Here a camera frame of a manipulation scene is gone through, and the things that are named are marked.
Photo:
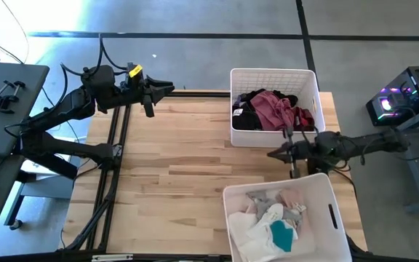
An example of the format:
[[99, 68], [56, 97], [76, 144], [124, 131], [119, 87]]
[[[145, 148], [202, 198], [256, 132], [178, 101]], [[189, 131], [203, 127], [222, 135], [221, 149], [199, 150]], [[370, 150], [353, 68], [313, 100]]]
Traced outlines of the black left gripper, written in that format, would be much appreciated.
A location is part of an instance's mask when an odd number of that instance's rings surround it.
[[[161, 89], [154, 89], [151, 93], [147, 85]], [[151, 118], [154, 117], [153, 105], [168, 96], [174, 89], [173, 82], [154, 79], [149, 75], [144, 78], [141, 65], [128, 63], [125, 79], [120, 84], [121, 104], [128, 106], [139, 103], [145, 109], [145, 115]]]

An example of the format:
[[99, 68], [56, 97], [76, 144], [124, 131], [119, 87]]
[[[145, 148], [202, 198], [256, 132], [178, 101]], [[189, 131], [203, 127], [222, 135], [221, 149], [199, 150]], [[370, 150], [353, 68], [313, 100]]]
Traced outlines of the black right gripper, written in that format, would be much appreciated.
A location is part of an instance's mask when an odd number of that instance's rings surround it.
[[339, 145], [340, 132], [324, 131], [319, 132], [314, 127], [316, 137], [311, 142], [301, 130], [303, 140], [293, 142], [293, 129], [291, 127], [283, 129], [284, 138], [287, 139], [279, 148], [267, 153], [268, 156], [282, 161], [285, 164], [291, 164], [290, 177], [300, 178], [300, 170], [296, 163], [297, 160], [307, 161], [308, 175], [323, 172], [328, 174], [330, 170], [337, 168], [340, 161], [335, 155], [335, 150]]

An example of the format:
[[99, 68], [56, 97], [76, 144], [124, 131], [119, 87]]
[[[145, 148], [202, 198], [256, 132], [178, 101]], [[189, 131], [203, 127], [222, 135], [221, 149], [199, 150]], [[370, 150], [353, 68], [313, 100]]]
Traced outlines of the dark maroon garment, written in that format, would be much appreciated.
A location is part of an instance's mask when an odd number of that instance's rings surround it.
[[294, 114], [294, 131], [314, 131], [315, 122], [308, 109], [294, 107], [292, 109]]

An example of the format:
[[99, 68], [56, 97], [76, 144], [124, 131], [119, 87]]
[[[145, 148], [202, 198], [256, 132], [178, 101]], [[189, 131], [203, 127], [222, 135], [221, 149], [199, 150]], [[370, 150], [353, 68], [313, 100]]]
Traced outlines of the mauve garment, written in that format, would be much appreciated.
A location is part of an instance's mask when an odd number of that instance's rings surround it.
[[288, 98], [278, 98], [272, 91], [262, 91], [250, 103], [263, 131], [278, 131], [294, 126], [295, 115]]

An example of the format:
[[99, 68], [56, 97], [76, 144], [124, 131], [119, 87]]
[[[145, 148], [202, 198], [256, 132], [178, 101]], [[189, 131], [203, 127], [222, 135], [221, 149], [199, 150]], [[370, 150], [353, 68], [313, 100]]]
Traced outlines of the pale pink garment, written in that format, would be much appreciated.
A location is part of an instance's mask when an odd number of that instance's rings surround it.
[[281, 202], [287, 208], [296, 208], [303, 205], [303, 197], [302, 195], [290, 188], [282, 189], [277, 195], [276, 199]]

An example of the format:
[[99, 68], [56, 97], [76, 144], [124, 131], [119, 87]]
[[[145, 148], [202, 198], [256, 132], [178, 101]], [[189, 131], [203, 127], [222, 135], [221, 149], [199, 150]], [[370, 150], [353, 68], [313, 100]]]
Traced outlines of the large black garment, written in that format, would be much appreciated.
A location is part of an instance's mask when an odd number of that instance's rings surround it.
[[255, 110], [247, 104], [232, 106], [232, 127], [235, 130], [258, 130], [263, 129]]

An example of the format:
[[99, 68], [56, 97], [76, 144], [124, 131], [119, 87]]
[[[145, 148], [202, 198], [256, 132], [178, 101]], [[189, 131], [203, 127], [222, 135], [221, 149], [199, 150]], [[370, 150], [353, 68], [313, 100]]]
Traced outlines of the grey garment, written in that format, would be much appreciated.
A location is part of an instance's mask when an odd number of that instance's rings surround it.
[[281, 213], [282, 219], [294, 221], [295, 223], [301, 223], [302, 214], [296, 215], [290, 211], [290, 208], [285, 207], [281, 202], [276, 199], [276, 195], [280, 192], [278, 191], [251, 191], [246, 193], [246, 196], [252, 200], [256, 207], [256, 217], [258, 220], [262, 218], [266, 211], [273, 205], [281, 205], [281, 207], [276, 206], [275, 211]]

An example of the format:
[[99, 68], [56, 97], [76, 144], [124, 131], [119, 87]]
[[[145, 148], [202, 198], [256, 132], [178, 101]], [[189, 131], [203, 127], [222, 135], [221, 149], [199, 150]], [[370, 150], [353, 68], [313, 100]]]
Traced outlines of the cream pink sock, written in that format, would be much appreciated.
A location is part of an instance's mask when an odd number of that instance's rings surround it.
[[307, 210], [307, 207], [301, 203], [293, 202], [290, 211], [296, 215], [301, 215], [304, 211]]

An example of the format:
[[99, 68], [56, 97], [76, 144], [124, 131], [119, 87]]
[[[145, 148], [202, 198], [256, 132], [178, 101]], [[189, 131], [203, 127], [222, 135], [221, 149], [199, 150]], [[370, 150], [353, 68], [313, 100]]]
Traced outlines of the white cloth with label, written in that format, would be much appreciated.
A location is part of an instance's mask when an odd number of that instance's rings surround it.
[[257, 238], [265, 238], [265, 239], [270, 239], [272, 241], [270, 225], [274, 221], [281, 220], [281, 221], [284, 221], [285, 223], [288, 223], [291, 227], [293, 227], [296, 230], [295, 239], [294, 239], [294, 241], [296, 241], [298, 239], [298, 233], [297, 233], [298, 223], [295, 223], [294, 221], [282, 219], [281, 213], [274, 210], [276, 206], [281, 207], [281, 205], [273, 205], [272, 207], [270, 207], [268, 211], [266, 211], [265, 214], [262, 216], [262, 218], [250, 229], [251, 234], [253, 236], [257, 236]]

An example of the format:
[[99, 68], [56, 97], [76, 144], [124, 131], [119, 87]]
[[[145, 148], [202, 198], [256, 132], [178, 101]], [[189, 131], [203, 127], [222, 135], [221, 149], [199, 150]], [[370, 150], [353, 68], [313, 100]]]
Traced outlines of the white plastic laundry basket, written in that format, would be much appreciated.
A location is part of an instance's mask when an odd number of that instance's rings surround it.
[[[302, 222], [298, 224], [298, 239], [292, 243], [292, 251], [269, 262], [352, 262], [338, 203], [330, 180], [324, 173], [293, 180], [226, 187], [223, 191], [223, 204], [227, 229], [230, 214], [256, 214], [255, 204], [246, 193], [284, 188], [298, 191], [307, 210], [303, 212]], [[228, 240], [232, 261], [242, 262], [229, 230]]]
[[[277, 90], [298, 98], [298, 105], [309, 110], [315, 127], [326, 130], [322, 102], [316, 74], [304, 69], [234, 68], [230, 74], [231, 102], [239, 95], [259, 89]], [[276, 148], [287, 141], [281, 131], [238, 130], [230, 127], [231, 145], [234, 147]]]

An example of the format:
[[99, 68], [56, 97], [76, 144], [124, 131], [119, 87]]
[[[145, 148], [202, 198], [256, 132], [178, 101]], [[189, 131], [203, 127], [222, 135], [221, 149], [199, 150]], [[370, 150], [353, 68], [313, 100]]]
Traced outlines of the teal garment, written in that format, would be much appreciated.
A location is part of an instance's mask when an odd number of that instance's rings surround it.
[[284, 252], [292, 251], [296, 230], [284, 221], [274, 221], [270, 225], [273, 243]]

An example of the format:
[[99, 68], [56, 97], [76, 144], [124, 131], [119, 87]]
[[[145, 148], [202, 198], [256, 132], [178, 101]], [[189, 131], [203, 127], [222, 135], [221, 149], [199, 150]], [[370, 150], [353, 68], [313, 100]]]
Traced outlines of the white garment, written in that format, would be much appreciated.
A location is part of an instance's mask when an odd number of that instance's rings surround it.
[[230, 214], [228, 230], [242, 262], [269, 262], [286, 254], [274, 244], [269, 225], [258, 225], [254, 213]]

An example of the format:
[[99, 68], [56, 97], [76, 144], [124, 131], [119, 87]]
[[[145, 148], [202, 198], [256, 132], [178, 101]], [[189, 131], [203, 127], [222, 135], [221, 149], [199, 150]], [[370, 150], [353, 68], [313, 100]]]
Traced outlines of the white cardboard box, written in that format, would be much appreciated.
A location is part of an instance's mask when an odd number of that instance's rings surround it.
[[[80, 139], [78, 138], [68, 138], [68, 137], [61, 137], [61, 136], [55, 136], [55, 139], [58, 140], [65, 140], [68, 142], [74, 142], [74, 143], [79, 143], [84, 141], [84, 139], [86, 138], [86, 136], [81, 137]], [[84, 159], [79, 158], [78, 156], [71, 156], [71, 155], [67, 155], [67, 154], [59, 154], [56, 153], [55, 156], [59, 159], [63, 159], [67, 162], [69, 162], [70, 164], [75, 165], [76, 167], [80, 167], [81, 164], [83, 163]], [[53, 176], [56, 176], [57, 173], [53, 172], [49, 169], [47, 169], [44, 166], [41, 166], [40, 164], [37, 164], [35, 162], [32, 162], [29, 159], [26, 159], [23, 164], [22, 167], [20, 169], [21, 171], [24, 171], [26, 173], [30, 173], [30, 174], [34, 174], [36, 176], [37, 180], [41, 180], [41, 179], [45, 179], [45, 178], [50, 178]]]

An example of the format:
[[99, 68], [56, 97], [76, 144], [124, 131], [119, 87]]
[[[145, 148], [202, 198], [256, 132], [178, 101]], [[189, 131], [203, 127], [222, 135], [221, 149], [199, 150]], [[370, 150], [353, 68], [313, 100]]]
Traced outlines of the black clamp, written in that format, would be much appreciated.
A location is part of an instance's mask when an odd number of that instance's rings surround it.
[[[19, 101], [19, 97], [17, 93], [19, 89], [25, 89], [26, 84], [21, 81], [16, 82], [9, 82], [7, 80], [3, 81], [4, 86], [0, 89], [0, 112], [3, 114], [13, 114], [14, 111], [9, 109], [10, 103], [17, 103]], [[11, 87], [15, 91], [12, 95], [2, 95], [2, 92], [5, 91], [6, 88]]]

